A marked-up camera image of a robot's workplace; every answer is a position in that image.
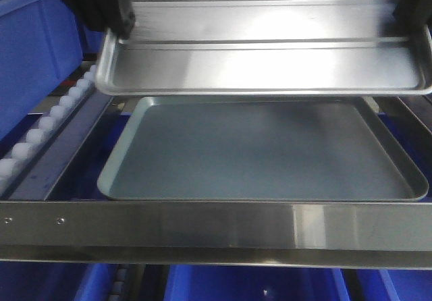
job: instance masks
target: metal bar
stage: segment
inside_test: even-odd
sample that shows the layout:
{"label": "metal bar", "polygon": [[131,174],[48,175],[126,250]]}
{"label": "metal bar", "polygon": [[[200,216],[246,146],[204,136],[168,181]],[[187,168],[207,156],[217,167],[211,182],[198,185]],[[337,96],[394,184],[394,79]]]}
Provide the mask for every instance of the metal bar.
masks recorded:
{"label": "metal bar", "polygon": [[0,260],[165,265],[262,265],[344,269],[432,269],[431,252],[351,250],[2,246],[0,247]]}
{"label": "metal bar", "polygon": [[432,204],[2,202],[0,245],[432,252]]}

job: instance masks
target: white roller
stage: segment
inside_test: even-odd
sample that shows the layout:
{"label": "white roller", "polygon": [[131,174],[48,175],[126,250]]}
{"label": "white roller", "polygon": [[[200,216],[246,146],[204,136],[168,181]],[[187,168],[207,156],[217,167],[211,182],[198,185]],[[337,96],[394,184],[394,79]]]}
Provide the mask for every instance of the white roller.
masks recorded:
{"label": "white roller", "polygon": [[54,117],[41,117],[39,119],[40,129],[46,131],[52,131],[56,125],[57,125],[57,119],[55,119]]}
{"label": "white roller", "polygon": [[84,94],[84,90],[82,88],[79,88],[79,87],[72,87],[67,94],[78,100]]}
{"label": "white roller", "polygon": [[27,159],[31,157],[37,149],[37,145],[31,142],[19,142],[12,148],[12,158]]}
{"label": "white roller", "polygon": [[91,84],[92,83],[90,80],[85,80],[82,78],[79,81],[77,81],[76,87],[82,88],[83,90],[88,90],[88,88],[90,88]]}
{"label": "white roller", "polygon": [[75,97],[71,97],[70,95],[63,95],[60,98],[59,105],[65,107],[66,109],[70,109],[71,107],[74,106],[75,102],[76,102]]}
{"label": "white roller", "polygon": [[40,144],[47,139],[48,132],[43,129],[31,129],[27,132],[26,142]]}
{"label": "white roller", "polygon": [[90,80],[91,82],[94,82],[94,80],[95,80],[95,73],[92,73],[92,72],[86,72],[86,73],[84,73],[84,79],[85,80]]}
{"label": "white roller", "polygon": [[10,177],[14,175],[20,168],[20,161],[15,158],[0,159],[0,176]]}
{"label": "white roller", "polygon": [[54,105],[51,108],[49,115],[51,117],[54,117],[55,119],[61,120],[66,116],[67,113],[68,113],[68,110],[64,106]]}

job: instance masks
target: stainless steel tray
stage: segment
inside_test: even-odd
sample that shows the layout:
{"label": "stainless steel tray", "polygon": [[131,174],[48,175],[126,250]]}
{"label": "stainless steel tray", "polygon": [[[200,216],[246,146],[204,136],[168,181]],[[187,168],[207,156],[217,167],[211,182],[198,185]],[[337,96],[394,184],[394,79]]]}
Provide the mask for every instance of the stainless steel tray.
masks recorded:
{"label": "stainless steel tray", "polygon": [[407,201],[428,183],[362,99],[147,97],[98,180],[114,199]]}
{"label": "stainless steel tray", "polygon": [[133,0],[129,40],[108,32],[108,94],[426,94],[427,27],[406,34],[397,0]]}

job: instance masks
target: baking tray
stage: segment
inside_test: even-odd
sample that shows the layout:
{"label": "baking tray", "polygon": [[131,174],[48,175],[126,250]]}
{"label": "baking tray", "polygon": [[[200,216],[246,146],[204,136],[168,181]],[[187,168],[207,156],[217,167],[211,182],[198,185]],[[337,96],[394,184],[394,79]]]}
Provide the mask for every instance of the baking tray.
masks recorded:
{"label": "baking tray", "polygon": [[108,32],[98,88],[112,95],[402,95],[432,91],[427,27],[397,0],[132,0],[128,40]]}
{"label": "baking tray", "polygon": [[98,186],[112,199],[204,201],[407,201],[428,189],[360,98],[143,98]]}

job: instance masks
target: blue tray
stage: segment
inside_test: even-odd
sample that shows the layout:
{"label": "blue tray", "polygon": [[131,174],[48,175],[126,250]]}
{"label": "blue tray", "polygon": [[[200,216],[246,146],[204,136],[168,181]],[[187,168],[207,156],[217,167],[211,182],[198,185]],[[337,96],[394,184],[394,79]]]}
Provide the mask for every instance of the blue tray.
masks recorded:
{"label": "blue tray", "polygon": [[171,266],[164,301],[349,301],[338,269]]}
{"label": "blue tray", "polygon": [[81,63],[75,17],[60,0],[0,0],[0,139]]}

